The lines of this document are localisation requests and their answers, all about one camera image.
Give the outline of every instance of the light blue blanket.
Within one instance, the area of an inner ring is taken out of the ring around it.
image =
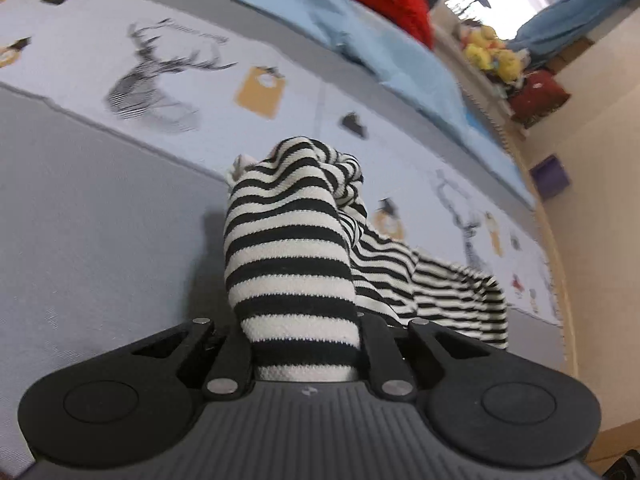
[[[535,200],[514,162],[469,127],[454,77],[423,44],[354,0],[239,0],[369,68],[381,85],[421,111],[527,205]]]

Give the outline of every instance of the striped sleeve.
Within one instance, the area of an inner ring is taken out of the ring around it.
[[[263,380],[355,377],[360,335],[348,247],[358,223],[341,220],[338,204],[358,193],[359,171],[353,157],[288,139],[232,190],[226,288]]]

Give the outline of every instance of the metal screw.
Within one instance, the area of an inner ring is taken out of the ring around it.
[[[409,395],[413,390],[414,387],[407,381],[391,380],[385,381],[382,384],[382,391],[387,395],[393,395],[395,397],[404,397],[405,395]]]
[[[220,377],[219,379],[212,379],[207,383],[207,390],[212,394],[228,395],[232,394],[238,389],[238,383],[233,379],[226,377]]]

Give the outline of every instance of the deer print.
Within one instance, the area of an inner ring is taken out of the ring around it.
[[[174,57],[169,60],[158,59],[155,55],[155,42],[160,36],[145,39],[147,30],[162,27],[163,22],[151,27],[136,28],[129,26],[129,37],[136,46],[136,56],[140,62],[121,78],[107,95],[110,110],[121,119],[134,119],[162,109],[162,119],[179,124],[186,116],[195,114],[197,110],[187,104],[171,99],[158,86],[158,76],[164,73],[178,73],[188,68],[200,70],[224,70],[235,65],[219,65],[220,55],[212,44],[210,60],[196,62],[199,51],[189,57]]]
[[[447,180],[442,170],[436,171],[436,177],[438,181],[433,183],[433,190],[440,200],[440,203],[451,213],[453,224],[460,229],[465,247],[466,264],[472,269],[489,272],[487,263],[480,257],[471,241],[472,238],[476,236],[478,228],[482,224],[481,220],[475,213],[471,212],[468,221],[463,221],[462,216],[455,209],[453,202],[446,196],[444,190],[446,187],[449,187],[451,190],[463,196],[467,201],[469,200],[469,196],[455,183]]]

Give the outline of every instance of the bed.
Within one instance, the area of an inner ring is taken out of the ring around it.
[[[398,157],[389,163],[389,173],[404,171],[403,154],[427,150],[472,182],[523,235],[543,242],[564,329],[512,308],[510,351],[574,371],[571,343],[567,350],[564,344],[570,313],[561,267],[539,203],[532,212],[467,146],[380,86],[369,70],[308,35],[233,0],[150,1],[276,48],[324,82],[322,95],[334,100],[328,107],[335,113],[342,113],[348,99],[344,110],[374,110],[376,121],[393,127],[383,137],[372,134],[366,148],[355,136],[322,128],[321,140],[356,152],[370,167],[375,154],[388,152],[391,145]],[[191,317],[220,323],[232,319],[220,257],[228,190],[219,171],[85,114],[69,113],[33,92],[3,84],[0,107],[0,469],[16,474],[32,460],[16,410],[35,380]],[[250,138],[238,136],[252,155],[266,156]],[[421,158],[416,157],[413,167],[419,168]],[[414,175],[419,189],[419,172]],[[382,187],[370,192],[369,208],[385,198],[383,177],[370,177]],[[423,229],[420,219],[430,204],[421,207],[415,213],[403,208],[408,232]]]

